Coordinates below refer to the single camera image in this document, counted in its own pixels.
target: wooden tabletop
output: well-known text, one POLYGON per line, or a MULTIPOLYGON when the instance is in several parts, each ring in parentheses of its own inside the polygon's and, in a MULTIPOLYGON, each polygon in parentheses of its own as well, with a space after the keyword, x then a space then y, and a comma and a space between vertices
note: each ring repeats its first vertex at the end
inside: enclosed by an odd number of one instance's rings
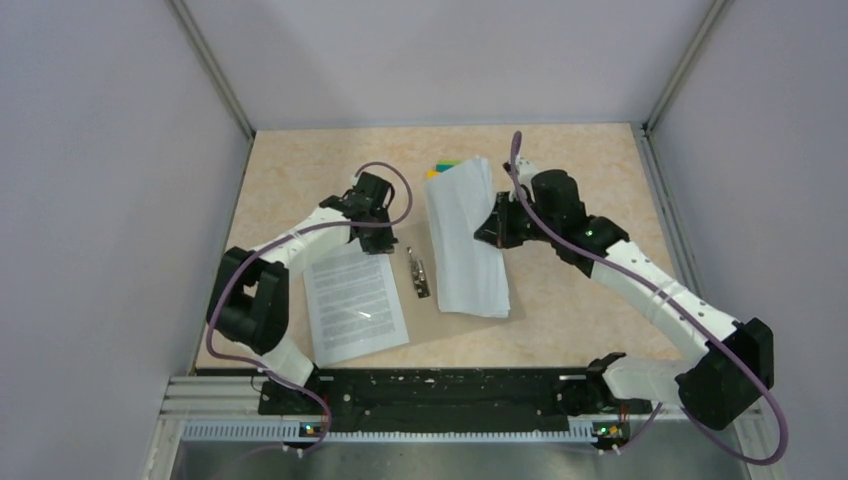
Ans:
MULTIPOLYGON (((250 248, 303 220, 332 194, 350 186, 356 168, 384 160, 413 187, 407 224, 426 221, 425 172, 440 159, 480 155, 492 163, 495 190, 510 187, 499 165, 512 133, 524 133, 522 156, 540 169, 560 168, 579 185, 587 213, 606 216, 657 265, 671 260, 651 200, 639 152, 626 124, 498 125, 461 127, 286 130, 259 132, 238 200, 230 246, 250 248)), ((396 182, 391 172, 374 173, 396 182)), ((406 199, 393 203, 396 218, 406 199)), ((524 318, 450 338, 398 347, 341 364, 356 367, 576 366, 613 351, 678 358, 671 343, 626 302, 559 261, 551 247, 526 244, 504 253, 511 288, 524 318)), ((302 278, 291 284, 289 332, 310 358, 312 342, 302 278)), ((215 335, 224 352, 244 352, 215 335)), ((202 348, 198 367, 238 365, 202 348)))

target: document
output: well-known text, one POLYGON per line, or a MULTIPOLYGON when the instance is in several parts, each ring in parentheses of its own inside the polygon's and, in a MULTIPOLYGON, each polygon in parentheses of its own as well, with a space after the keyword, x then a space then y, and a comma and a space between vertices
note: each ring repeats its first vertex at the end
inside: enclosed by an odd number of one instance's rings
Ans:
POLYGON ((409 343, 388 255, 366 255, 354 240, 303 280, 319 367, 409 343))
POLYGON ((439 310, 509 316, 503 253, 474 239, 495 205, 489 161, 466 160, 427 180, 426 192, 439 310))

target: stack of paper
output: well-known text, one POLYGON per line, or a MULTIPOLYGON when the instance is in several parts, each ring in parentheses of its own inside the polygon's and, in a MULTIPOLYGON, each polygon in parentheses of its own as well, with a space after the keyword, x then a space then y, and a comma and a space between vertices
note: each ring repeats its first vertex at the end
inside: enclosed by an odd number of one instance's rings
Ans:
POLYGON ((466 160, 428 180, 426 190, 439 310, 508 316, 509 286, 503 254, 474 240, 474 231, 495 205, 489 161, 466 160))

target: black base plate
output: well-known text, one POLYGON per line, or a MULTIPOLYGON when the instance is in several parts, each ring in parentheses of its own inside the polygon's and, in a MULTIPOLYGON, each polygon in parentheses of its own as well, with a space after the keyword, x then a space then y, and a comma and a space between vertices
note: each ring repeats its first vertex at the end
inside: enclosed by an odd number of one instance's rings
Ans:
MULTIPOLYGON (((573 387, 585 382, 580 380, 585 373, 585 368, 324 369, 306 387, 327 402, 336 432, 564 431, 567 395, 578 394, 573 387)), ((323 413, 314 400, 274 382, 265 382, 262 393, 260 415, 323 413)), ((631 414, 651 410, 647 401, 626 403, 631 414)), ((583 413, 616 413, 620 406, 616 401, 583 413)))

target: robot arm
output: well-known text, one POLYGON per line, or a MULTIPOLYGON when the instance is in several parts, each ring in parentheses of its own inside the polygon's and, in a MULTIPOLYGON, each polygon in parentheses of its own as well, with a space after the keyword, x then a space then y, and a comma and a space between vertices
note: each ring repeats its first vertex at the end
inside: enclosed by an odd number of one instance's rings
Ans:
MULTIPOLYGON (((347 223, 388 222, 388 207, 394 199, 392 185, 382 178, 363 172, 355 185, 342 197, 331 196, 322 201, 305 220, 277 239, 294 238, 268 251, 250 264, 238 279, 215 325, 225 338, 237 343, 286 380, 303 386, 314 365, 297 345, 286 336, 289 318, 289 280, 332 249, 358 239, 368 254, 390 253, 397 239, 391 227, 351 227, 347 223), (298 235, 307 227, 327 222, 340 222, 334 227, 298 235), (251 296, 246 290, 256 287, 251 296)), ((245 251, 229 249, 221 260, 212 301, 207 311, 210 320, 215 303, 236 269, 256 250, 271 242, 245 251)))
MULTIPOLYGON (((773 340, 765 324, 756 318, 743 324, 710 306, 658 268, 615 223, 586 215, 577 183, 566 172, 540 172, 527 159, 518 156, 516 160, 519 183, 534 213, 547 226, 568 242, 645 277, 657 290, 553 242, 529 218, 513 192, 497 194, 494 210, 475 238, 498 248, 516 247, 527 240, 551 243, 560 259, 625 298, 684 357, 662 361, 611 354, 589 366, 592 378, 587 378, 583 387, 595 395, 619 400, 682 405, 702 424, 716 430, 729 425, 756 401, 760 394, 750 380, 668 304, 673 298, 771 388, 773 340)), ((504 168, 509 171, 509 164, 504 168)))

